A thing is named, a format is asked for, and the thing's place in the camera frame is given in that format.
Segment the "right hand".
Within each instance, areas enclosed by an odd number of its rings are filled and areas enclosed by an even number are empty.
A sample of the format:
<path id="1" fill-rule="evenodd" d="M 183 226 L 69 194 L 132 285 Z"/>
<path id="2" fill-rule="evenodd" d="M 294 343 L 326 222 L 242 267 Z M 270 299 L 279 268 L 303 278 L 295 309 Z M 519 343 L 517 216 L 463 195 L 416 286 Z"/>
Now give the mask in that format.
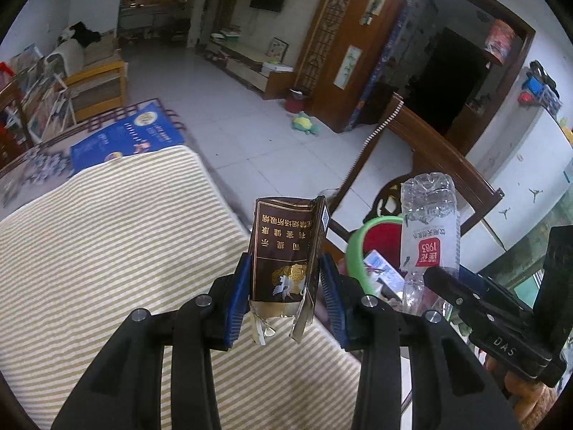
<path id="1" fill-rule="evenodd" d="M 507 371 L 496 359 L 487 355 L 484 364 L 500 389 L 510 396 L 511 406 L 522 429 L 536 429 L 558 400 L 555 389 L 543 382 L 528 382 Z"/>

